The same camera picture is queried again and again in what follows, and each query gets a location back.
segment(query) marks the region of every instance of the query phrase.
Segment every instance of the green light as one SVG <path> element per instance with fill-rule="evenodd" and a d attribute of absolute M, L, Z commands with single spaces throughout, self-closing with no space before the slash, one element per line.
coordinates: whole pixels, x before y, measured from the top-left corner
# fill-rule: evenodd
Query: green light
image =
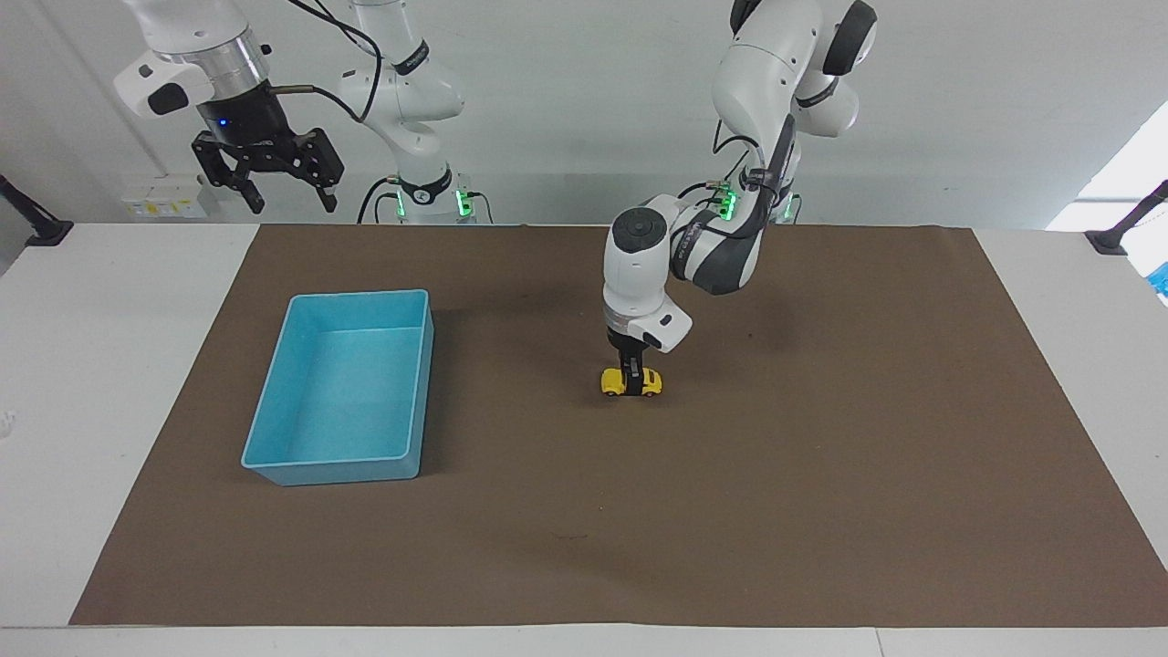
<path fill-rule="evenodd" d="M 783 222 L 786 223 L 787 221 L 792 221 L 799 216 L 800 208 L 802 208 L 802 196 L 799 194 L 787 196 L 787 208 L 783 210 Z"/>
<path fill-rule="evenodd" d="M 726 195 L 722 199 L 722 208 L 718 214 L 725 221 L 734 219 L 734 208 L 738 205 L 738 194 L 726 191 Z"/>
<path fill-rule="evenodd" d="M 471 199 L 466 198 L 466 193 L 461 189 L 454 191 L 454 198 L 458 199 L 458 214 L 459 216 L 471 216 L 474 214 L 474 205 Z"/>

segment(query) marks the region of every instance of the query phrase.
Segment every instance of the light blue tray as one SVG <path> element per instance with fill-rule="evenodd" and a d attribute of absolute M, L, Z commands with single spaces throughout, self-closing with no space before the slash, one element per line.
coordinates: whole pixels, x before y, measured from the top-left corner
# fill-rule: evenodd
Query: light blue tray
<path fill-rule="evenodd" d="M 243 466 L 281 486 L 416 477 L 432 348 L 425 290 L 294 297 Z"/>
<path fill-rule="evenodd" d="M 1168 297 L 1168 262 L 1161 264 L 1159 269 L 1148 275 L 1148 283 L 1152 283 L 1152 286 L 1157 292 Z"/>

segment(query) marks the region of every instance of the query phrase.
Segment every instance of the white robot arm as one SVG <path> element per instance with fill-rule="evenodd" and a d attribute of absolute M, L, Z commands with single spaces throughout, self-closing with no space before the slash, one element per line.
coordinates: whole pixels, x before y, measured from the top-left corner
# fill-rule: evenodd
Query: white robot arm
<path fill-rule="evenodd" d="M 750 281 L 771 213 L 791 192 L 800 158 L 795 132 L 834 137 L 855 123 L 858 101 L 840 76 L 868 55 L 875 25 L 862 0 L 834 27 L 823 25 L 816 0 L 736 0 L 714 106 L 730 140 L 752 146 L 755 166 L 723 186 L 719 212 L 663 194 L 613 222 L 604 302 L 621 368 L 605 372 L 603 392 L 660 392 L 660 376 L 641 366 L 641 354 L 649 346 L 668 353 L 693 326 L 665 292 L 669 274 L 711 295 Z"/>
<path fill-rule="evenodd" d="M 313 185 L 326 209 L 336 207 L 332 188 L 340 181 L 343 164 L 324 130 L 294 134 L 277 98 L 321 90 L 271 85 L 265 60 L 270 50 L 257 43 L 232 0 L 123 1 L 151 48 L 114 79 L 118 94 L 135 113 L 157 117 L 196 105 L 208 127 L 192 144 L 203 172 L 211 185 L 241 192 L 257 214 L 264 200 L 249 180 L 251 172 L 290 173 Z M 429 46 L 410 22 L 405 0 L 350 0 L 350 5 L 363 35 L 383 48 L 384 62 L 378 75 L 373 69 L 346 72 L 341 96 L 348 108 L 367 108 L 361 116 L 353 112 L 353 118 L 381 136 L 394 152 L 398 173 L 391 180 L 403 192 L 399 214 L 411 222 L 473 220 L 473 207 L 443 159 L 438 138 L 419 123 L 463 111 L 458 79 L 431 61 Z M 301 8 L 335 22 L 331 14 Z M 376 94 L 370 97 L 374 85 Z M 223 154 L 236 160 L 234 171 Z"/>
<path fill-rule="evenodd" d="M 461 82 L 430 57 L 430 47 L 410 21 L 406 0 L 350 0 L 361 29 L 385 48 L 381 84 L 364 124 L 389 145 L 397 162 L 398 215 L 405 223 L 468 223 L 473 207 L 442 154 L 442 141 L 422 122 L 463 112 Z M 363 102 L 374 71 L 346 72 L 341 97 Z"/>
<path fill-rule="evenodd" d="M 251 172 L 280 172 L 315 187 L 325 209 L 345 172 L 325 131 L 288 127 L 267 81 L 266 47 L 231 0 L 123 0 L 150 50 L 114 78 L 134 112 L 165 116 L 196 105 L 207 124 L 192 144 L 208 181 L 243 194 L 258 214 L 264 199 Z M 232 170 L 223 155 L 236 161 Z"/>

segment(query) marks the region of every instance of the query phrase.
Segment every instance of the black clamp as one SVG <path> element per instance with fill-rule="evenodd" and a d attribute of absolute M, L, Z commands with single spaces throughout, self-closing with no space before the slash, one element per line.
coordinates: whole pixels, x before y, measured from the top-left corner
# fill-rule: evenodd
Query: black clamp
<path fill-rule="evenodd" d="M 647 343 L 642 343 L 631 336 L 617 333 L 609 328 L 609 344 L 620 353 L 620 374 L 624 378 L 625 390 L 623 396 L 640 396 L 645 392 L 645 365 L 642 358 Z"/>
<path fill-rule="evenodd" d="M 56 215 L 44 209 L 44 206 L 8 182 L 4 175 L 0 175 L 0 198 L 12 203 L 12 207 L 16 208 L 16 212 L 36 231 L 25 242 L 26 247 L 56 247 L 74 227 L 74 222 L 57 219 Z"/>
<path fill-rule="evenodd" d="M 1086 237 L 1096 251 L 1105 256 L 1126 256 L 1127 250 L 1120 245 L 1124 235 L 1140 224 L 1160 203 L 1168 201 L 1168 180 L 1164 180 L 1154 192 L 1143 198 L 1119 223 L 1107 230 L 1087 230 Z"/>
<path fill-rule="evenodd" d="M 317 188 L 317 196 L 326 212 L 336 209 L 336 196 L 328 189 L 345 173 L 345 164 L 325 131 L 317 127 L 305 134 L 279 136 L 255 144 L 232 146 L 218 141 L 210 131 L 200 132 L 190 144 L 195 158 L 214 187 L 228 187 L 243 195 L 251 212 L 264 209 L 264 198 L 250 180 L 251 172 L 287 173 Z M 235 170 L 228 166 L 223 153 L 236 160 Z"/>

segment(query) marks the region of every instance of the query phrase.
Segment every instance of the brown paper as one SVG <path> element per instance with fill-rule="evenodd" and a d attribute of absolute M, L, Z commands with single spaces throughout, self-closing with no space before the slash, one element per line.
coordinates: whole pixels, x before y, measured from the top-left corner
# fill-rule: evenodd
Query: brown paper
<path fill-rule="evenodd" d="M 653 399 L 604 229 L 265 226 L 75 624 L 1168 625 L 1168 574 L 972 233 L 780 227 Z M 422 477 L 239 465 L 287 300 L 423 288 Z"/>

